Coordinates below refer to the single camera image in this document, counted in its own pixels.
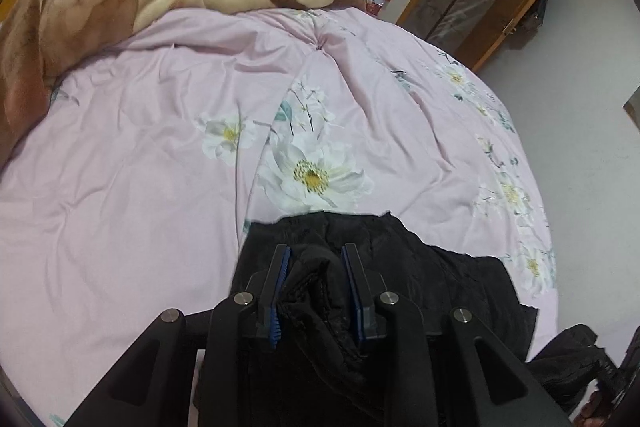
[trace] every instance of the brown blanket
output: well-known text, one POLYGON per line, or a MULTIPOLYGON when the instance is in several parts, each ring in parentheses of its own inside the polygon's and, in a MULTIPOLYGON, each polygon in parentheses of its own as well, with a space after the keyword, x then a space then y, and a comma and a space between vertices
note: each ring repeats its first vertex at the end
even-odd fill
POLYGON ((18 0, 0 28, 0 168, 49 109, 56 79, 168 10, 223 13, 260 8, 364 8, 362 0, 18 0))

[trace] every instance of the metal screw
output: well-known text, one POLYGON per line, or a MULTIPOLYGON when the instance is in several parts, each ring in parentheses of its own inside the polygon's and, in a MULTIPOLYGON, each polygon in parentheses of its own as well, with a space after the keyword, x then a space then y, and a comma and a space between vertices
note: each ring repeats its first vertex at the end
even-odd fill
POLYGON ((396 302, 400 300, 400 298, 398 297, 397 293, 382 292, 380 294, 380 300, 383 301, 385 304, 394 305, 396 304, 396 302))
POLYGON ((458 322, 464 322, 466 324, 471 322, 471 319, 474 318, 474 316, 469 310, 465 308, 458 308, 453 312, 453 318, 458 322))
POLYGON ((242 306, 251 304, 252 300, 254 300, 254 296, 249 292, 238 292, 234 295, 234 302, 242 306))
POLYGON ((180 318, 180 312, 175 308, 169 308, 160 314, 160 318, 163 322, 175 322, 180 318))

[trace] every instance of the door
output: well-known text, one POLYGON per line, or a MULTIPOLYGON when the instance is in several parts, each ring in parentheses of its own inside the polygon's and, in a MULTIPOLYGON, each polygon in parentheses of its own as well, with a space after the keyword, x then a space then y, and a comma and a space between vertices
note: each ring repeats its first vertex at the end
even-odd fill
POLYGON ((536 0, 496 0, 453 53, 478 71, 536 0))

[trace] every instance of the floral bedsheet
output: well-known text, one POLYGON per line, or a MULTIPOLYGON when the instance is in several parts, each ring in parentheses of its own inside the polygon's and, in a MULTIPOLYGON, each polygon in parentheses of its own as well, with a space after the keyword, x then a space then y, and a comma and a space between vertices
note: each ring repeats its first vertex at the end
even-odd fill
POLYGON ((473 73, 356 9, 169 12, 69 73, 0 183, 0 365, 60 427, 162 310, 228 293, 251 222, 391 212, 500 258, 556 334, 542 200, 473 73))

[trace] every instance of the bed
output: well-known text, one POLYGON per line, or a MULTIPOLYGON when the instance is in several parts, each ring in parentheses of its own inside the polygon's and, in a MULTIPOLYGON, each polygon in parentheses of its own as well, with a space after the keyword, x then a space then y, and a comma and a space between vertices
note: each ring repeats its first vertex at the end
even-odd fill
POLYGON ((63 75, 0 181, 0 365, 60 427, 153 318, 228 295, 251 223, 391 212, 500 258, 556 334, 542 200, 504 105, 355 8, 175 9, 63 75))

